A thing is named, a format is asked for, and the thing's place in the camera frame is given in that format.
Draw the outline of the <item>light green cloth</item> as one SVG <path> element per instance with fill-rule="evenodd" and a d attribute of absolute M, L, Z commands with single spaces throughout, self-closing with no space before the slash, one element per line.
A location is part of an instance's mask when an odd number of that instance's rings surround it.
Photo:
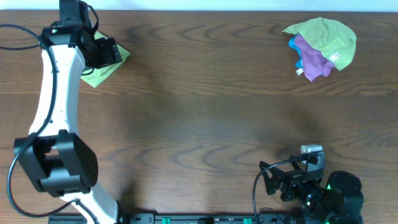
<path fill-rule="evenodd" d="M 103 83 L 130 56 L 130 52 L 114 40 L 108 41 L 108 37 L 100 32 L 95 33 L 95 40 L 100 44 L 98 67 L 84 71 L 81 76 L 81 79 L 93 88 Z"/>

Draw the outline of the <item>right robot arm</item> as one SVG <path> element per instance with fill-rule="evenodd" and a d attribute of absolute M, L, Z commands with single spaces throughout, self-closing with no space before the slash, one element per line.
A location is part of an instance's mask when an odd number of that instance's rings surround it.
<path fill-rule="evenodd" d="M 293 169 L 287 172 L 264 161 L 259 163 L 267 194 L 280 190 L 283 202 L 298 200 L 302 204 L 301 208 L 293 209 L 281 218 L 281 223 L 363 222 L 361 209 L 364 196 L 358 177 L 346 171 L 334 171 L 322 187 L 320 182 L 325 166 L 322 159 L 317 163 L 307 162 L 304 169 L 296 161 L 289 162 Z"/>

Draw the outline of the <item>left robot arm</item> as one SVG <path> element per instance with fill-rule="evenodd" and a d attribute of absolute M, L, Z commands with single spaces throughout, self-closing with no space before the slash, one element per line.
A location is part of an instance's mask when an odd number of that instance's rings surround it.
<path fill-rule="evenodd" d="M 97 27 L 52 25 L 38 37 L 43 80 L 39 105 L 26 138 L 14 142 L 15 158 L 38 192 L 73 205 L 88 223 L 119 223 L 119 205 L 98 183 L 98 160 L 81 140 L 77 106 L 80 79 L 88 68 L 121 62 L 112 38 Z"/>

